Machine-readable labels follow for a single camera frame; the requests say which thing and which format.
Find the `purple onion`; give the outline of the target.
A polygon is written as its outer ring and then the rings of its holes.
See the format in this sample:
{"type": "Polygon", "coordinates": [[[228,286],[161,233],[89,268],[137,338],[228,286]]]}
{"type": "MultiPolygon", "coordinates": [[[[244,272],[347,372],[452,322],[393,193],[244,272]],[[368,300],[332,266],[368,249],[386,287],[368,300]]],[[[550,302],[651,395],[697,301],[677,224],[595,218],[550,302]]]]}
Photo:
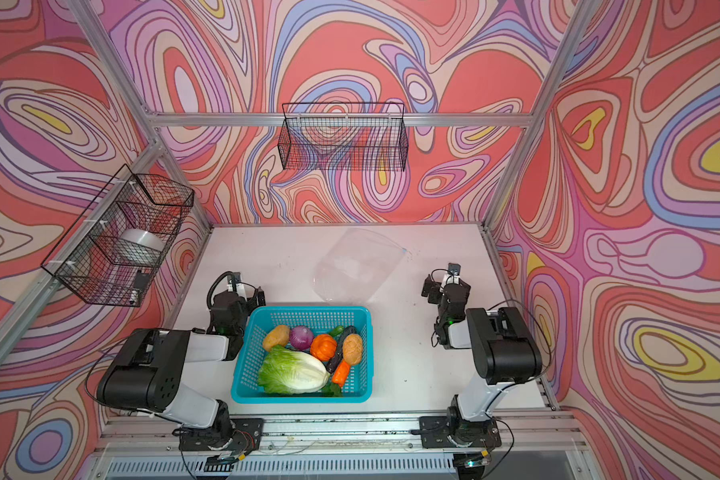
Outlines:
{"type": "Polygon", "coordinates": [[[299,325],[290,329],[289,343],[298,351],[308,351],[314,339],[314,333],[306,326],[299,325]]]}

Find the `clear zip top bag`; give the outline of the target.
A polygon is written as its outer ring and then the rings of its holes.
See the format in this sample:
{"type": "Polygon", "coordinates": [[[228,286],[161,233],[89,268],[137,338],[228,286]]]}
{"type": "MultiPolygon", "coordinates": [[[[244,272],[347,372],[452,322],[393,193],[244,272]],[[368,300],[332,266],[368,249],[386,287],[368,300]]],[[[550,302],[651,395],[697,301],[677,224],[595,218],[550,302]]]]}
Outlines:
{"type": "Polygon", "coordinates": [[[386,282],[407,250],[370,229],[351,228],[313,270],[313,291],[335,305],[366,303],[386,282]]]}

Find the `orange pumpkin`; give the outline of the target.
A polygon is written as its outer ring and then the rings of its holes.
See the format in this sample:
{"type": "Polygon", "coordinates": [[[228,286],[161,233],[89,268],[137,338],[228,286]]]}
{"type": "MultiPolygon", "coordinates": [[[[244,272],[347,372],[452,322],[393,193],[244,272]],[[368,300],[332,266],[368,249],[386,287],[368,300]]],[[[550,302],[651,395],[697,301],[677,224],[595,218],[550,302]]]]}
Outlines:
{"type": "Polygon", "coordinates": [[[337,341],[329,334],[316,336],[310,346],[309,353],[321,362],[330,361],[337,350],[337,341]]]}

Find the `tan bread bun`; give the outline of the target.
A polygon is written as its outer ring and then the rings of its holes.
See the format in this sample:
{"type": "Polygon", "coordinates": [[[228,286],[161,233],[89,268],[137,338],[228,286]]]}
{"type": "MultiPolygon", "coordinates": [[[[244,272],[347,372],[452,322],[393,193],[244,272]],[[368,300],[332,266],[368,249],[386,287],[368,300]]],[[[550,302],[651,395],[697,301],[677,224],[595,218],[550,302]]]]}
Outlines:
{"type": "Polygon", "coordinates": [[[363,340],[359,334],[348,335],[342,343],[343,360],[350,366],[355,366],[363,358],[363,340]]]}

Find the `teal plastic basket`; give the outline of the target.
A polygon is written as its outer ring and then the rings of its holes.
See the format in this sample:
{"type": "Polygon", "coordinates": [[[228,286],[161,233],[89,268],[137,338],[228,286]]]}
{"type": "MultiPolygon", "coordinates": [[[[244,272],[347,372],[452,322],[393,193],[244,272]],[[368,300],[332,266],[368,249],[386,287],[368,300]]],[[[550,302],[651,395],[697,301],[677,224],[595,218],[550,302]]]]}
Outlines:
{"type": "Polygon", "coordinates": [[[230,395],[239,404],[362,403],[373,356],[364,307],[261,307],[248,321],[230,395]]]}

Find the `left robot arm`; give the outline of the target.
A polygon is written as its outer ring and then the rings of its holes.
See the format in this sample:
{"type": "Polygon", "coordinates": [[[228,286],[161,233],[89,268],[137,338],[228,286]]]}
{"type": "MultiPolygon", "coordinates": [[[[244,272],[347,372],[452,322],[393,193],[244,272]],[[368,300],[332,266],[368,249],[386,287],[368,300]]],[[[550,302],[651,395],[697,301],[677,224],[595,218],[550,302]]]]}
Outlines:
{"type": "Polygon", "coordinates": [[[265,305],[265,293],[259,287],[250,297],[227,289],[206,296],[210,314],[206,330],[135,330],[99,380],[95,400],[105,407],[176,423],[180,448],[185,451],[229,448],[237,429],[227,403],[185,385],[183,370],[187,363],[235,360],[250,314],[265,305]]]}

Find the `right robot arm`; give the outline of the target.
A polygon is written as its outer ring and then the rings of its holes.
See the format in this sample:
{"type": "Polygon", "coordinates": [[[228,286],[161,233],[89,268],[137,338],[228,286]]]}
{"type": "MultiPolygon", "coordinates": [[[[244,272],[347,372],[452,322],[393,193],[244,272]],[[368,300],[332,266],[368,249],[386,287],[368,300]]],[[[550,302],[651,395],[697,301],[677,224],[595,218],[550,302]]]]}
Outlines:
{"type": "Polygon", "coordinates": [[[469,308],[471,286],[454,273],[428,275],[421,295],[437,306],[431,345],[469,350],[475,373],[443,416],[423,416],[414,430],[426,448],[447,442],[466,448],[488,440],[500,443],[493,412],[509,389],[533,381],[543,370],[541,350],[520,311],[501,302],[469,308]]]}

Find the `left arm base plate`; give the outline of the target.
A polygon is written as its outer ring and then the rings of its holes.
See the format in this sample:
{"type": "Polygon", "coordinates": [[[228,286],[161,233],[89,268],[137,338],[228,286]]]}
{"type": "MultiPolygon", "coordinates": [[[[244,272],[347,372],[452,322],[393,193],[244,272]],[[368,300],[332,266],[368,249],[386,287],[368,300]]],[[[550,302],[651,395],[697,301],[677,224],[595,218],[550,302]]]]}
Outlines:
{"type": "Polygon", "coordinates": [[[208,428],[179,427],[174,433],[178,449],[184,452],[232,452],[249,454],[259,449],[263,418],[247,417],[228,420],[208,428]]]}

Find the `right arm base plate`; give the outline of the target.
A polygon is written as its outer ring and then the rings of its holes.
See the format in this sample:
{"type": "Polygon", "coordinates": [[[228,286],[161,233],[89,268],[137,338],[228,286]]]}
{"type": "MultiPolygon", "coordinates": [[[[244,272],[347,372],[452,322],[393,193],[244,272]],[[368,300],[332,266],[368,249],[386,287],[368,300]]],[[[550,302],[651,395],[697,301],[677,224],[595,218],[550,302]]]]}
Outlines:
{"type": "Polygon", "coordinates": [[[470,422],[449,415],[422,416],[411,433],[421,439],[425,449],[483,448],[502,446],[499,428],[493,418],[470,422]]]}

